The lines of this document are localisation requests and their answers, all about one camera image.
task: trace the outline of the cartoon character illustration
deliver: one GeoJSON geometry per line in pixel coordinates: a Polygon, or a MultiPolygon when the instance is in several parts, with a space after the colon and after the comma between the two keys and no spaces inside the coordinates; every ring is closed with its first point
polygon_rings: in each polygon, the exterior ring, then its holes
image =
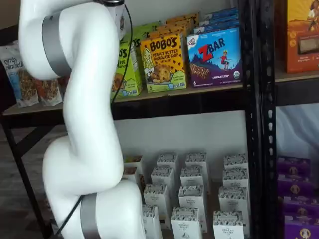
{"type": "Polygon", "coordinates": [[[221,57],[219,57],[221,59],[221,64],[225,65],[225,67],[224,67],[225,71],[228,70],[229,61],[231,61],[231,59],[227,58],[227,54],[228,54],[228,51],[224,50],[224,54],[221,57]]]}
{"type": "Polygon", "coordinates": [[[148,77],[154,71],[154,63],[152,62],[151,52],[147,48],[143,51],[143,65],[145,76],[148,77]]]}
{"type": "Polygon", "coordinates": [[[319,16],[319,0],[313,1],[313,3],[310,6],[310,12],[308,14],[307,20],[310,20],[310,26],[308,28],[308,31],[313,31],[315,29],[318,29],[318,16],[319,16]]]}

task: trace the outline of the green snack box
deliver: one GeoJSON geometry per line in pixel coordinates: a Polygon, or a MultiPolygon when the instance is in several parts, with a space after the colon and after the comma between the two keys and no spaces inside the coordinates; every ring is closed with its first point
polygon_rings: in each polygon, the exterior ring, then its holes
{"type": "Polygon", "coordinates": [[[117,95],[117,98],[125,96],[137,96],[142,91],[141,75],[139,73],[139,66],[136,58],[136,50],[133,44],[131,45],[131,53],[128,68],[126,70],[124,81],[121,85],[121,80],[125,71],[128,53],[128,43],[121,42],[118,67],[116,69],[116,73],[112,84],[111,98],[114,97],[118,87],[120,87],[120,90],[117,95]]]}

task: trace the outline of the white wall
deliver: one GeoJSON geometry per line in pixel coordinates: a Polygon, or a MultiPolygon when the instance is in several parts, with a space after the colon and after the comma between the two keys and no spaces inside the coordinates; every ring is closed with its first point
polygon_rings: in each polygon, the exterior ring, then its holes
{"type": "Polygon", "coordinates": [[[149,170],[160,152],[204,150],[211,178],[221,180],[225,155],[247,152],[243,111],[116,121],[124,155],[143,155],[149,170]]]}

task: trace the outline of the snack bag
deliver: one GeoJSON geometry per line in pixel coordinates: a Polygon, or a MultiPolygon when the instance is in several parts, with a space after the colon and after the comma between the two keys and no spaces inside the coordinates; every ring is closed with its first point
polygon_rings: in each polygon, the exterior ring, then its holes
{"type": "Polygon", "coordinates": [[[35,79],[34,82],[43,105],[55,106],[62,102],[62,93],[57,79],[48,81],[35,79]]]}
{"type": "Polygon", "coordinates": [[[0,59],[12,85],[17,105],[27,107],[39,103],[33,78],[24,67],[18,43],[1,46],[0,59]]]}

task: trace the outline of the floor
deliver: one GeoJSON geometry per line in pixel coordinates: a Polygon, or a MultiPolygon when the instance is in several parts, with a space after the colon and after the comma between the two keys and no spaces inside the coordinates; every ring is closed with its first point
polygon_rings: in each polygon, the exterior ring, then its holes
{"type": "MultiPolygon", "coordinates": [[[[16,141],[23,139],[33,129],[14,130],[16,141]]],[[[45,203],[42,181],[42,158],[54,139],[66,134],[65,127],[58,126],[23,157],[36,198],[46,220],[51,213],[45,203]]],[[[0,238],[42,239],[22,179],[16,167],[5,134],[0,126],[0,238]]]]}

